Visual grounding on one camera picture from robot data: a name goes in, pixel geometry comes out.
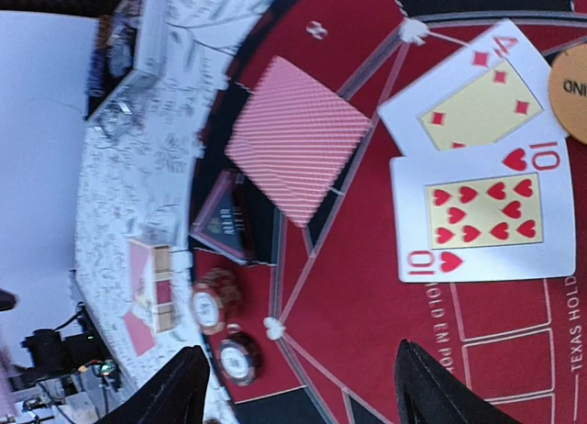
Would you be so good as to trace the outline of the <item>single pink playing card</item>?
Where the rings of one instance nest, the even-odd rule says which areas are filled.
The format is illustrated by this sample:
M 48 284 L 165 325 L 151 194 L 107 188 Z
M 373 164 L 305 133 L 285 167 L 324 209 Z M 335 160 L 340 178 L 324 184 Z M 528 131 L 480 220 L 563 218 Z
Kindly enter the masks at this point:
M 225 154 L 304 228 L 370 127 L 354 106 L 275 57 L 235 121 Z

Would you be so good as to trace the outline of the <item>triangular dealer button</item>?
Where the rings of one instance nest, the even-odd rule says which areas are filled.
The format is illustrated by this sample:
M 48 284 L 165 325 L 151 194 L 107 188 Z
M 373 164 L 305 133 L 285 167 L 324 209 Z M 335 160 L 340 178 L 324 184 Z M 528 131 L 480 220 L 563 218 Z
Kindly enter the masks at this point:
M 243 182 L 241 173 L 221 172 L 191 226 L 190 236 L 231 261 L 247 265 L 255 254 L 244 210 Z

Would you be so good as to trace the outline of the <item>dark chip sector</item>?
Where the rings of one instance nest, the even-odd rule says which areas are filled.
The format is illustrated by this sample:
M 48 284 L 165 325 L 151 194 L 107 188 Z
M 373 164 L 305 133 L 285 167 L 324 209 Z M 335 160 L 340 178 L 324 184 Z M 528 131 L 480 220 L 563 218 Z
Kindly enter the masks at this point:
M 253 384 L 263 365 L 259 344 L 242 331 L 231 333 L 220 342 L 218 359 L 226 378 L 238 386 Z

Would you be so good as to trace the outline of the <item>ten of hearts card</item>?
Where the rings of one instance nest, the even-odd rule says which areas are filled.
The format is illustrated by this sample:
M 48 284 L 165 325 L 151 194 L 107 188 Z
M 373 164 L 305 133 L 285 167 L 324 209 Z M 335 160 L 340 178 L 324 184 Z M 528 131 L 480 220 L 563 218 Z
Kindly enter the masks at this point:
M 563 138 L 390 161 L 404 283 L 554 278 L 576 270 Z

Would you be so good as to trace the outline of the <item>orange chip sector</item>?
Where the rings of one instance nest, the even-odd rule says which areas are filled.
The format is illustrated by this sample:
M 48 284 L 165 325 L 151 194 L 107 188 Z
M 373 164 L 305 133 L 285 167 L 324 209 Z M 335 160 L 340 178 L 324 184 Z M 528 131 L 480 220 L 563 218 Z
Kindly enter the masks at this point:
M 243 295 L 237 277 L 227 269 L 213 268 L 193 285 L 190 308 L 204 335 L 216 335 L 237 316 Z

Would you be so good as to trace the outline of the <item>orange big blind button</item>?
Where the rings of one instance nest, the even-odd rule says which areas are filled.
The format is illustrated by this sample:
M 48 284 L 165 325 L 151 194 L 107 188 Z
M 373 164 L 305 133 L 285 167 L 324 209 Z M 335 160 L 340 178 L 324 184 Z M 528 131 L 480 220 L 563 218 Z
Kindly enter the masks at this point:
M 586 144 L 587 45 L 562 51 L 551 64 L 549 102 L 563 129 Z

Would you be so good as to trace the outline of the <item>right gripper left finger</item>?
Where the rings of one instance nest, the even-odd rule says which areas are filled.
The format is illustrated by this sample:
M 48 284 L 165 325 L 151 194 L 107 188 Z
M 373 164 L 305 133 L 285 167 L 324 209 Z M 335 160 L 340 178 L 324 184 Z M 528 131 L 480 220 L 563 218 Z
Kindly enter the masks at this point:
M 203 349 L 179 350 L 124 404 L 101 423 L 202 423 L 210 366 Z

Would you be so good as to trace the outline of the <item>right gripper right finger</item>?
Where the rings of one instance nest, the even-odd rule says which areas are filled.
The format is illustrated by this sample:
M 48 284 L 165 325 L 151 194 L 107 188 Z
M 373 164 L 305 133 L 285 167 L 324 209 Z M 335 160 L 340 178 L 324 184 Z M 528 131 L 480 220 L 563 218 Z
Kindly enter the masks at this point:
M 402 340 L 394 364 L 402 423 L 515 423 L 501 409 L 474 394 L 418 343 Z

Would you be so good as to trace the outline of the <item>four of diamonds card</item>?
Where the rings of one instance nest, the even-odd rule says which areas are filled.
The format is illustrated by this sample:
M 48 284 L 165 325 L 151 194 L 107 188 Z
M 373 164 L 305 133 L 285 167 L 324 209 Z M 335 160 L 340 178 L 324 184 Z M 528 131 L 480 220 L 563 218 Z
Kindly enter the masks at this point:
M 542 55 L 504 19 L 380 105 L 378 115 L 403 155 L 563 137 L 548 76 Z

